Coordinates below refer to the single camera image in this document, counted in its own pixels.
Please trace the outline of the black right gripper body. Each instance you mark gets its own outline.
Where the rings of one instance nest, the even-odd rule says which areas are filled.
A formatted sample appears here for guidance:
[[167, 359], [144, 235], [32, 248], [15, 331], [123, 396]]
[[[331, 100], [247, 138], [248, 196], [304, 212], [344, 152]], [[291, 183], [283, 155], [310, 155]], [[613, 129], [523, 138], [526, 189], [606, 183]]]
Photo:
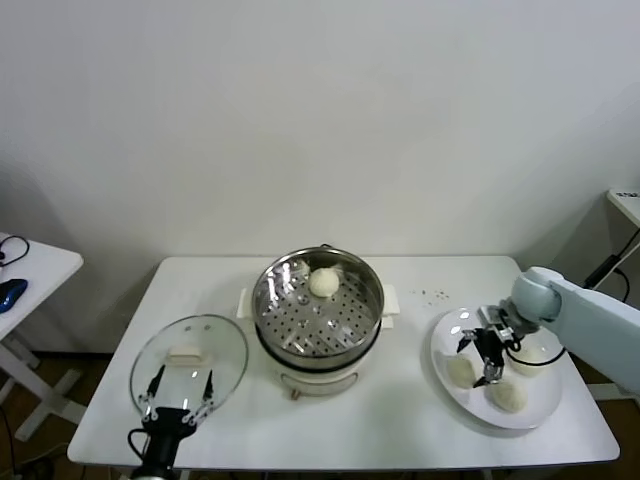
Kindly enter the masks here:
[[477, 329], [477, 350], [485, 364], [504, 364], [504, 343], [494, 328]]

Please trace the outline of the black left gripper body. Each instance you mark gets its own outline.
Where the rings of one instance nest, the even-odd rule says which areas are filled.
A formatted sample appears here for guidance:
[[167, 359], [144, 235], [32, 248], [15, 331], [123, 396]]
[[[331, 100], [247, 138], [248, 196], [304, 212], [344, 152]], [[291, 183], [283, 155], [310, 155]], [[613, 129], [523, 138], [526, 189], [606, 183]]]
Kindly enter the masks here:
[[142, 463], [173, 466], [180, 443], [192, 436], [197, 426], [184, 409], [159, 407], [156, 414], [157, 417], [142, 421], [142, 429], [148, 438]]

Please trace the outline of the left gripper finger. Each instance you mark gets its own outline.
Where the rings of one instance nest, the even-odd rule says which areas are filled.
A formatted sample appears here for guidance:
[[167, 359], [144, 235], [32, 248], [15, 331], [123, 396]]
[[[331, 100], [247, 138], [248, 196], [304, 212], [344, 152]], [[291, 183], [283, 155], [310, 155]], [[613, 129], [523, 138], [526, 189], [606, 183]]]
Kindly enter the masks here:
[[214, 411], [213, 396], [213, 371], [210, 370], [199, 402], [192, 404], [189, 413], [183, 418], [183, 422], [187, 425], [201, 425]]
[[146, 392], [138, 396], [138, 404], [141, 408], [143, 421], [155, 421], [159, 415], [156, 408], [156, 394], [165, 371], [165, 365], [162, 364], [155, 376], [151, 379]]

